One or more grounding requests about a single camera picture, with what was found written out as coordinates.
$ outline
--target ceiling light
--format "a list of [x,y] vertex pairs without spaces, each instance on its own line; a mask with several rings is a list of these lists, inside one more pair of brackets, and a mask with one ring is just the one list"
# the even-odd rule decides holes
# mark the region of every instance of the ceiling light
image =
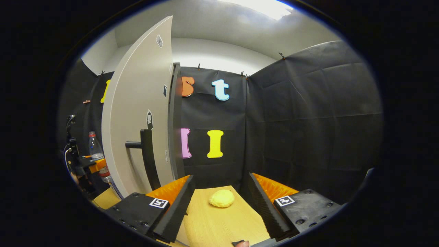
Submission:
[[218,0],[221,2],[241,5],[251,8],[275,20],[289,15],[293,10],[292,7],[276,0]]

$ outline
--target door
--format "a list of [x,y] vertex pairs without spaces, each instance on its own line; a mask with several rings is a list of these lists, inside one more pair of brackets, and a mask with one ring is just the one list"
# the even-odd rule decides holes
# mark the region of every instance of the door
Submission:
[[152,148],[161,185],[174,180],[168,156],[171,26],[172,16],[168,16],[145,32],[122,58],[107,88],[102,142],[108,169],[124,197],[152,190],[141,149],[125,147],[126,141],[140,142],[141,129],[152,127]]

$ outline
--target table surface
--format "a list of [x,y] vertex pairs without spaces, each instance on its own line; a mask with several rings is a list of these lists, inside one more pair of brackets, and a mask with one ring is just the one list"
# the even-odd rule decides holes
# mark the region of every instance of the table surface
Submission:
[[[235,196],[232,205],[226,208],[209,203],[210,196],[220,189],[228,189]],[[107,209],[119,202],[111,188],[94,199],[101,208]],[[256,213],[232,186],[196,189],[187,207],[182,224],[186,229],[191,247],[233,247],[232,242],[248,240],[250,245],[270,238],[261,216]],[[166,243],[173,247],[184,245]]]

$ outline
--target ceiling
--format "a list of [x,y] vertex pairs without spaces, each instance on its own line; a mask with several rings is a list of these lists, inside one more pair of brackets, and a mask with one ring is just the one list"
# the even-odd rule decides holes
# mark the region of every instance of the ceiling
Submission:
[[129,17],[115,27],[119,47],[133,44],[144,32],[173,15],[172,38],[214,40],[280,58],[341,38],[323,24],[293,9],[276,21],[240,5],[216,0],[169,0]]

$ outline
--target yellow sponge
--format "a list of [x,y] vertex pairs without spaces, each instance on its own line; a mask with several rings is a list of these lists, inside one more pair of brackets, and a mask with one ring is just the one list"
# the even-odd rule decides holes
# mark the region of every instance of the yellow sponge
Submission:
[[228,207],[234,200],[235,196],[230,190],[220,189],[210,197],[209,203],[217,207]]

